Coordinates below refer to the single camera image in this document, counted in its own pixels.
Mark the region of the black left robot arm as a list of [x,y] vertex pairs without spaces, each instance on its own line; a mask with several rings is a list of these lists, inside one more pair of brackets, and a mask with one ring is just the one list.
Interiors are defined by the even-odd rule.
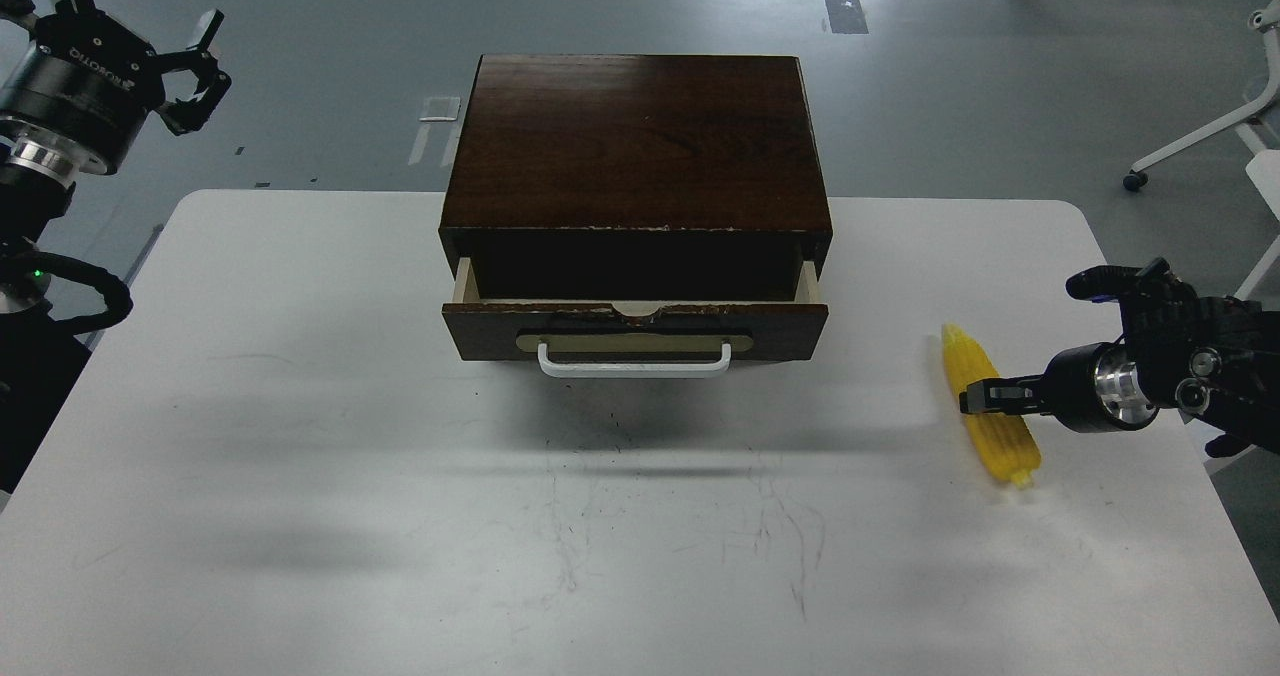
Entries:
[[113,175],[147,117],[197,132],[230,90],[206,12],[195,42],[161,52],[95,0],[3,0],[28,35],[3,83],[3,490],[17,489],[91,352],[81,337],[114,328],[131,289],[104,268],[40,248],[64,216],[78,175]]

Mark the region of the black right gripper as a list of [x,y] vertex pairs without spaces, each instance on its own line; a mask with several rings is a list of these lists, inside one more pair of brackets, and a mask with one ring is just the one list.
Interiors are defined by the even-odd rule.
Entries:
[[965,385],[966,415],[1047,415],[1074,433],[1130,433],[1160,407],[1140,388],[1125,344],[1100,342],[1056,353],[1041,376],[986,376]]

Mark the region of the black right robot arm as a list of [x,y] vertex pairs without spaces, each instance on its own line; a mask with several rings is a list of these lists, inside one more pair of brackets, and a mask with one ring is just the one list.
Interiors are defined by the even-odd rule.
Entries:
[[1065,289],[1117,303],[1120,338],[1056,353],[1041,374],[961,376],[961,412],[1047,415],[1075,433],[1123,433],[1175,410],[1219,430],[1204,448],[1212,458],[1249,447],[1277,452],[1277,312],[1199,296],[1162,259],[1078,271]]

